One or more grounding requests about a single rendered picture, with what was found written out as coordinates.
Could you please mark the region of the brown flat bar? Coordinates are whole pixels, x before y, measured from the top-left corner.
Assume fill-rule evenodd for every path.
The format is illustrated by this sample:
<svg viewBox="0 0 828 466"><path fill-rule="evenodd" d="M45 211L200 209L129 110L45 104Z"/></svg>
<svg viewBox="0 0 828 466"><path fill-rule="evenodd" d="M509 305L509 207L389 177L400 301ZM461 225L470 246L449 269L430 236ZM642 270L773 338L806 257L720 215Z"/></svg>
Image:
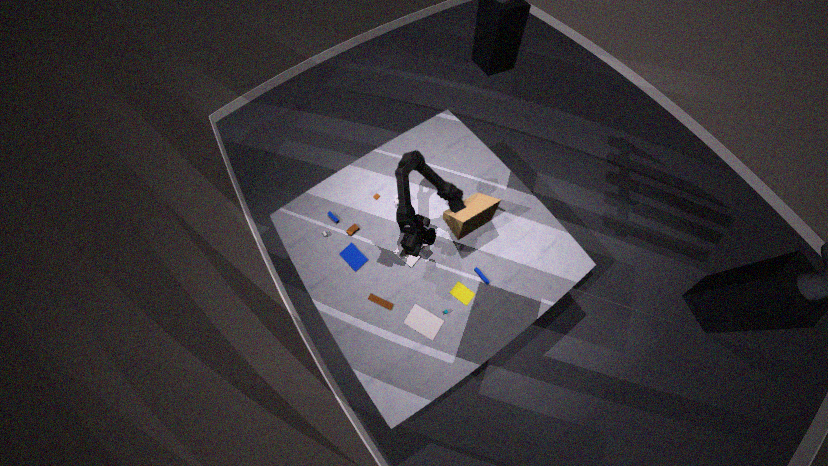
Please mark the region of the brown flat bar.
<svg viewBox="0 0 828 466"><path fill-rule="evenodd" d="M372 302L374 302L374 303L376 303L376 304L378 304L378 305L380 305L380 306L384 306L384 307L386 307L386 308L388 308L388 309L390 309L390 310L391 310L391 308L393 307L393 304L391 304L391 303L389 303L389 302L385 301L384 299L382 299L382 298L380 298L380 297L377 297L377 296L375 296L375 295L373 295L373 294L370 294L370 296L369 296L368 300L370 300L370 301L372 301Z"/></svg>

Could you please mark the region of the blue flat plate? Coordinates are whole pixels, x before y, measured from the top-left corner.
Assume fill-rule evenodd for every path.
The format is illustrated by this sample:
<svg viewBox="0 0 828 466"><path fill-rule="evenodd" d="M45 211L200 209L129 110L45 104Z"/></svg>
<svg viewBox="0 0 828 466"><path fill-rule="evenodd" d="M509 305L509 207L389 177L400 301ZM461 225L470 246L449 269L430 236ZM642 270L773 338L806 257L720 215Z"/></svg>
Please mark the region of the blue flat plate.
<svg viewBox="0 0 828 466"><path fill-rule="evenodd" d="M363 253L351 243L339 254L355 271L360 269L368 260Z"/></svg>

